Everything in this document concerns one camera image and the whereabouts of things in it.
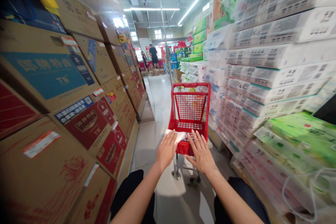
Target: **black pants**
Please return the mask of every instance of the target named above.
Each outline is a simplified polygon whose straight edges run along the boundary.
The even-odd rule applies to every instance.
[[[111,220],[115,217],[117,212],[124,205],[126,200],[134,192],[137,186],[141,183],[144,177],[143,170],[137,170],[129,174],[129,176],[122,182],[117,193],[115,194],[111,206]],[[259,200],[254,191],[240,178],[230,177],[228,180],[233,189],[242,197],[242,199],[249,205],[249,207],[259,216],[265,223],[271,223],[264,204]],[[147,207],[142,223],[155,223],[154,214],[155,194],[153,193]],[[215,197],[215,223],[232,223],[219,198]]]

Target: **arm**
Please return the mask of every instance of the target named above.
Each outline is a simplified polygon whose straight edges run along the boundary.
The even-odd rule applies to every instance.
[[[172,162],[177,145],[174,145],[177,134],[175,130],[164,136],[157,150],[157,158],[148,174],[131,194],[110,224],[141,223],[152,194],[163,171]]]
[[[186,159],[202,172],[210,181],[220,202],[233,223],[263,223],[256,213],[246,204],[239,194],[229,185],[218,170],[204,136],[192,130],[194,141],[188,134],[195,159],[186,155]]]

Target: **left hand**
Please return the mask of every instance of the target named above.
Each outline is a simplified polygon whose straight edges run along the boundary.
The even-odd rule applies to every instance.
[[[177,133],[173,130],[163,137],[161,144],[159,145],[156,163],[160,166],[162,172],[168,167],[174,158],[177,149],[177,144],[174,144],[176,138]]]

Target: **aisle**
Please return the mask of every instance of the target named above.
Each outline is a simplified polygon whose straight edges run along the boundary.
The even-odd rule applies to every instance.
[[[142,169],[145,175],[155,162],[157,147],[168,127],[171,108],[168,77],[166,75],[149,77],[149,83],[153,94],[151,102],[154,102],[155,121],[139,125],[131,170]],[[224,155],[219,153],[210,141],[208,145],[225,178],[234,176]],[[156,223],[214,223],[215,192],[210,183],[202,175],[199,186],[190,186],[189,178],[193,171],[185,169],[180,170],[181,179],[174,180],[171,172],[174,170],[175,162],[176,159],[164,171],[155,189]],[[193,167],[182,155],[179,155],[179,165]]]

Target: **white cloth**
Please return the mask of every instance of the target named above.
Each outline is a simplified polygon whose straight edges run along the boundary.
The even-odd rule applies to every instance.
[[[164,133],[164,135],[168,135],[169,132],[171,132],[171,130],[166,129],[166,132]],[[177,133],[177,138],[175,140],[174,145],[181,142],[183,139],[187,138],[187,134],[185,132],[177,132],[176,131],[176,133]]]

